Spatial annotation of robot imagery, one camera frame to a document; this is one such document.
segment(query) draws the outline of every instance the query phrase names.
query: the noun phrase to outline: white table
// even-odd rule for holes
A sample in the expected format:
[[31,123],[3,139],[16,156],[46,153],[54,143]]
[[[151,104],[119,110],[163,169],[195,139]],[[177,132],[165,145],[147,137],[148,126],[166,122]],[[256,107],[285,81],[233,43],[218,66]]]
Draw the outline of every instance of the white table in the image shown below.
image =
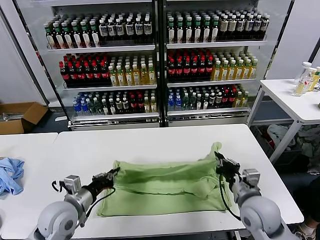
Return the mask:
[[320,92],[307,92],[300,97],[293,96],[292,92],[296,87],[293,79],[261,80],[260,83],[261,86],[247,119],[247,125],[250,127],[254,121],[265,93],[293,119],[293,124],[270,157],[270,161],[274,163],[302,125],[320,124],[320,109],[318,108]]
[[[53,180],[63,180],[73,174],[79,175],[82,185],[86,185],[91,182],[93,175],[109,171],[114,160],[136,164],[196,161],[204,158],[216,141],[222,143],[221,153],[241,164],[241,171],[256,168],[261,173],[259,187],[262,195],[276,202],[287,224],[304,220],[245,124],[74,131],[59,134],[51,155],[43,159],[41,171],[28,178],[30,189],[25,191],[23,203],[11,203],[15,208],[11,210],[1,237],[5,240],[26,238],[44,207],[64,199],[64,194],[51,188]],[[231,209],[239,214],[234,203]],[[78,228],[73,237],[91,239],[183,235],[243,228],[240,221],[228,212],[221,211],[99,217],[94,208],[85,227]]]
[[[51,145],[57,136],[58,133],[56,132],[0,135],[0,157],[17,158],[25,161],[23,166],[24,176],[19,181],[24,188],[36,186],[35,182],[29,180],[31,176],[39,172],[40,162],[50,152]],[[25,195],[28,195],[28,189],[19,195],[13,196],[7,193],[0,196],[0,234],[4,229],[6,220],[11,217],[15,208],[13,203],[23,207]]]

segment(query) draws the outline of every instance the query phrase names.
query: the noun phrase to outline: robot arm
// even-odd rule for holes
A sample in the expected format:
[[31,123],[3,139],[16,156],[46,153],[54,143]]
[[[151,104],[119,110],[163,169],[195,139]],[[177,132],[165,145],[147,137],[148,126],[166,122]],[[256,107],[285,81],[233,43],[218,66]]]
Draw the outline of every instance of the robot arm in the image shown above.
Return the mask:
[[260,173],[256,169],[246,169],[240,175],[239,163],[226,159],[218,152],[215,152],[215,156],[219,160],[216,172],[224,176],[229,183],[234,202],[240,209],[238,218],[251,232],[253,238],[255,240],[298,240],[299,238],[291,233],[281,218],[280,209],[276,203],[261,196],[258,188]]
[[[100,173],[92,177],[89,185],[82,186],[78,176],[70,175],[60,182],[67,191],[64,201],[53,202],[40,214],[36,228],[29,235],[28,240],[68,240],[78,226],[84,227],[92,208],[102,199],[115,192],[114,177],[120,168],[112,169],[107,173]],[[100,198],[97,196],[104,189],[113,189],[113,192]]]

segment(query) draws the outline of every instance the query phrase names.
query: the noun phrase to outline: cardboard box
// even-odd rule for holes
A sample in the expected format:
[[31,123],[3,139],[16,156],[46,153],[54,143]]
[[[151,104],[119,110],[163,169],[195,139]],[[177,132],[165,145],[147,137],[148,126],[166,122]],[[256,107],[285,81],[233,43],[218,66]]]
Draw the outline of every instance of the cardboard box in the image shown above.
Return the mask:
[[37,102],[0,104],[1,115],[2,113],[23,114],[23,117],[19,120],[0,121],[0,135],[23,134],[31,131],[47,111],[48,108]]

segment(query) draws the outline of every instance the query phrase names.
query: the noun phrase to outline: shelf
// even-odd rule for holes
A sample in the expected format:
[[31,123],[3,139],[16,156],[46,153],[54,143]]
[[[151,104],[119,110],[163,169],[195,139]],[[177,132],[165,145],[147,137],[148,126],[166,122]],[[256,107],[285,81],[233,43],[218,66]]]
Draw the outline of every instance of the shelf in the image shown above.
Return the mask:
[[167,49],[195,49],[195,48],[221,48],[221,47],[244,47],[244,46],[263,46],[268,43],[262,41],[215,41],[198,43],[167,43]]
[[139,120],[158,118],[158,112],[118,114],[118,115],[99,115],[99,116],[75,116],[74,122],[89,123],[94,121],[110,121],[110,120]]
[[168,111],[168,117],[195,116],[195,115],[214,115],[214,114],[233,114],[249,112],[249,107],[231,107],[231,108],[214,108],[205,110],[187,110],[187,111]]
[[90,4],[151,3],[152,0],[32,0],[33,7],[55,7]]
[[130,46],[102,46],[84,48],[49,49],[51,54],[80,54],[80,53],[102,53],[102,52],[129,52],[148,51],[156,49],[156,45],[130,45]]
[[175,82],[167,83],[168,88],[177,87],[193,87],[193,86],[214,86],[224,84],[250,84],[257,83],[256,79],[237,79],[237,80],[224,80],[224,81],[194,81],[194,82]]
[[98,87],[74,87],[64,88],[63,91],[68,92],[100,92],[100,91],[123,91],[134,89],[156,89],[156,84],[151,85],[135,85],[135,86],[98,86]]

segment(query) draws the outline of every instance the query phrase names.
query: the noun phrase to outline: white side table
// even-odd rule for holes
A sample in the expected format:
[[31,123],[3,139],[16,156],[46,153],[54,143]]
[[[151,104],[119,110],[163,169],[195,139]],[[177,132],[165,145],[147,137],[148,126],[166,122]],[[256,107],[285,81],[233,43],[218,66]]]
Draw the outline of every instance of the white side table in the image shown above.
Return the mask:
[[247,125],[250,127],[253,123],[265,93],[293,119],[293,124],[270,157],[270,161],[275,163],[302,125],[320,124],[318,108],[320,92],[307,92],[300,97],[293,96],[292,92],[296,87],[293,79],[261,80],[260,83]]

